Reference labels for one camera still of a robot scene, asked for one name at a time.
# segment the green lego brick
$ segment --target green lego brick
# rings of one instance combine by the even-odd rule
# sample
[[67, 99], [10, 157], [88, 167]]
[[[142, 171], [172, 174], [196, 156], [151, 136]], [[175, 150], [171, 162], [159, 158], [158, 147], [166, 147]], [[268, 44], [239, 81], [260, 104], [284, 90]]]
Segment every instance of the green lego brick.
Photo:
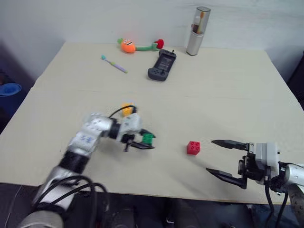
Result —
[[143, 134], [142, 143], [152, 145], [153, 134]]

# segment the red block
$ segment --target red block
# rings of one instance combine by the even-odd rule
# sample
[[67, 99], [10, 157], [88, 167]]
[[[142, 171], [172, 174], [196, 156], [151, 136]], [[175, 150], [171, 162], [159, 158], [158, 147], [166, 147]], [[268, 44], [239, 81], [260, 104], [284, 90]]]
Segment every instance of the red block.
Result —
[[187, 146], [187, 154], [197, 155], [200, 152], [200, 143], [190, 141]]

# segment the table surface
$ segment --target table surface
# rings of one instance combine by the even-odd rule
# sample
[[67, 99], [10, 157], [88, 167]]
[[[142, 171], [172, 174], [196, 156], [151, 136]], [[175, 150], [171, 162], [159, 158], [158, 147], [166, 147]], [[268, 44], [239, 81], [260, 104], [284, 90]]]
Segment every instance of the table surface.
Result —
[[[125, 153], [120, 143], [101, 139], [85, 175], [110, 192], [267, 203], [264, 187], [254, 181], [243, 190], [205, 170], [237, 176], [244, 155], [210, 141], [277, 142], [281, 161], [303, 163], [304, 115], [297, 100], [262, 50], [202, 48], [195, 57], [181, 47], [174, 51], [167, 80], [158, 82], [147, 77], [157, 52], [65, 43], [0, 136], [0, 182], [40, 185], [86, 115], [108, 115], [133, 101], [143, 127], [157, 136], [155, 149]], [[201, 143], [197, 156], [186, 155], [189, 141]]]

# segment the silver cylinder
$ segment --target silver cylinder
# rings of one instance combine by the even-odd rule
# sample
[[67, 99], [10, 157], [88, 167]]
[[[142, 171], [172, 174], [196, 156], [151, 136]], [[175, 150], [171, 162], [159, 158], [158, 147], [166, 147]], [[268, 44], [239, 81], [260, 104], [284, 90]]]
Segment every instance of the silver cylinder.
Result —
[[17, 228], [63, 228], [61, 217], [52, 212], [40, 210], [28, 215]]
[[304, 185], [304, 169], [297, 165], [288, 165], [286, 168], [285, 182], [287, 184]]
[[196, 8], [193, 24], [191, 26], [190, 38], [186, 50], [186, 52], [191, 56], [195, 56], [199, 52], [199, 48], [206, 31], [209, 14], [210, 9], [207, 7], [200, 6]]

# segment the cable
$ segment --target cable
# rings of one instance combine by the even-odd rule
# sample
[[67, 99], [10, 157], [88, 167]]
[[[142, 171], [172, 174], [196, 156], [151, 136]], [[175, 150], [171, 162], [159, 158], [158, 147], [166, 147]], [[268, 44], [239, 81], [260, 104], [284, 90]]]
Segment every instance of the cable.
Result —
[[[105, 203], [103, 204], [103, 215], [102, 215], [102, 227], [105, 228], [105, 225], [106, 225], [106, 216], [107, 216], [107, 211], [109, 209], [109, 204], [110, 204], [110, 200], [109, 200], [109, 193], [108, 191], [106, 190], [105, 186], [100, 184], [100, 183], [93, 183], [94, 186], [97, 186], [97, 187], [100, 187], [102, 189], [102, 191], [105, 193], [104, 194], [104, 197], [105, 197]], [[75, 188], [71, 191], [69, 191], [68, 193], [64, 194], [63, 196], [59, 197], [58, 199], [54, 200], [53, 202], [47, 204], [45, 207], [47, 208], [48, 206], [51, 206], [51, 205], [55, 205], [56, 203], [58, 203], [59, 201], [63, 200], [64, 198], [72, 195], [73, 193], [76, 193], [76, 192], [79, 192], [81, 191], [82, 189], [85, 189], [87, 187], [90, 187], [90, 184], [84, 184], [78, 188]]]
[[270, 213], [269, 213], [269, 215], [266, 219], [266, 223], [265, 223], [265, 227], [267, 228], [268, 223], [269, 223], [271, 217], [273, 216], [273, 214], [275, 212], [275, 208], [274, 208], [274, 205], [272, 204], [271, 197], [270, 197], [270, 194], [269, 194], [269, 181], [267, 181], [266, 184], [265, 184], [265, 194], [266, 194], [266, 197], [267, 197], [268, 204], [270, 206]]
[[115, 112], [113, 112], [110, 116], [109, 116], [109, 118], [111, 118], [113, 115], [115, 115], [117, 112], [119, 112], [119, 111], [121, 111], [121, 110], [123, 110], [123, 109], [125, 109], [125, 108], [133, 108], [133, 113], [136, 113], [136, 107], [134, 106], [134, 105], [127, 105], [127, 106], [125, 106], [125, 107], [122, 107], [122, 108], [120, 108], [120, 109], [117, 109]]
[[296, 166], [301, 167], [302, 169], [304, 169], [303, 166], [298, 165], [298, 164], [294, 164], [294, 163], [291, 163], [291, 162], [283, 162], [283, 165], [296, 165]]
[[15, 206], [15, 202], [16, 202], [16, 198], [21, 190], [21, 188], [23, 187], [23, 185], [20, 185], [19, 189], [17, 190], [16, 194], [15, 194], [15, 197], [13, 199], [13, 201], [11, 202], [10, 204], [10, 207], [9, 207], [9, 214], [8, 214], [8, 217], [6, 218], [6, 221], [5, 221], [5, 224], [4, 224], [4, 227], [5, 228], [8, 228], [8, 223], [9, 223], [9, 219], [10, 219], [10, 215], [12, 214], [12, 211], [14, 209], [14, 206]]
[[104, 191], [104, 198], [105, 198], [105, 204], [104, 204], [104, 209], [103, 209], [103, 214], [102, 214], [102, 221], [101, 221], [101, 227], [105, 228], [106, 226], [106, 218], [107, 218], [107, 212], [109, 210], [110, 206], [110, 199], [109, 199], [109, 193], [107, 192], [105, 186], [103, 186], [100, 183], [94, 183], [95, 186], [100, 187]]
[[43, 200], [43, 198], [50, 192], [52, 191], [55, 187], [57, 187], [60, 184], [63, 184], [67, 181], [72, 181], [72, 180], [85, 180], [88, 182], [88, 186], [91, 189], [91, 201], [92, 201], [92, 209], [91, 209], [91, 218], [89, 222], [89, 227], [90, 228], [95, 228], [95, 219], [96, 219], [96, 211], [97, 211], [97, 194], [95, 191], [94, 184], [92, 180], [86, 176], [83, 175], [77, 175], [77, 176], [71, 176], [62, 180], [59, 180], [52, 184], [45, 192], [41, 194], [41, 196], [38, 198], [38, 200], [35, 202], [33, 205], [33, 210], [37, 208], [38, 204]]
[[277, 216], [277, 219], [276, 219], [275, 228], [279, 228], [280, 220], [281, 220], [285, 205], [287, 203], [287, 199], [288, 199], [288, 193], [286, 192], [285, 196], [284, 196], [282, 206], [281, 206], [281, 209], [280, 209], [280, 212], [279, 212], [279, 214]]

